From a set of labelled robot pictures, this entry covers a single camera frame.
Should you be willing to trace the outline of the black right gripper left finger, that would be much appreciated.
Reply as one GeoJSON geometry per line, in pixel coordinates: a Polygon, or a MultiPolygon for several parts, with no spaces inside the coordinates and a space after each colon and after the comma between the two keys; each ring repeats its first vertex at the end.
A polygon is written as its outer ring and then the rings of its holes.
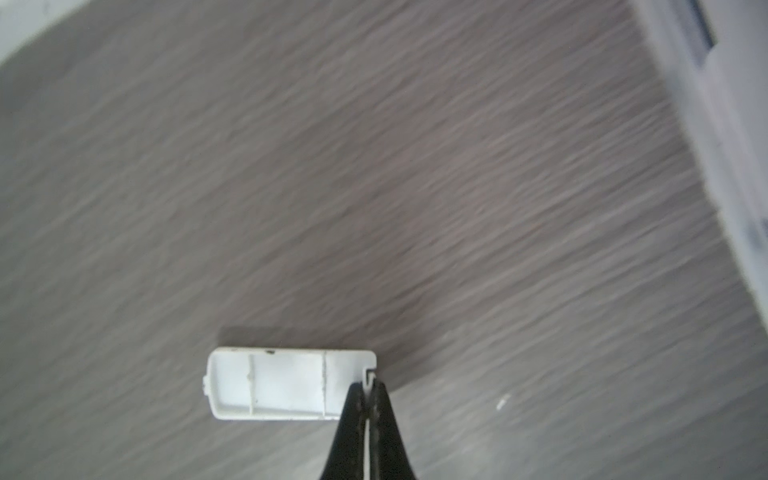
{"type": "Polygon", "coordinates": [[[364,478],[365,426],[364,388],[361,383],[353,383],[347,392],[321,480],[364,478]]]}

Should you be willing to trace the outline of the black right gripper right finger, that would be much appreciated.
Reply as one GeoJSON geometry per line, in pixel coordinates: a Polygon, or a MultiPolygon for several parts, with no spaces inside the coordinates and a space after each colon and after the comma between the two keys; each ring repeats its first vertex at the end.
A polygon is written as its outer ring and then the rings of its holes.
{"type": "Polygon", "coordinates": [[[375,379],[368,400],[370,475],[375,480],[416,480],[383,382],[375,379]]]}

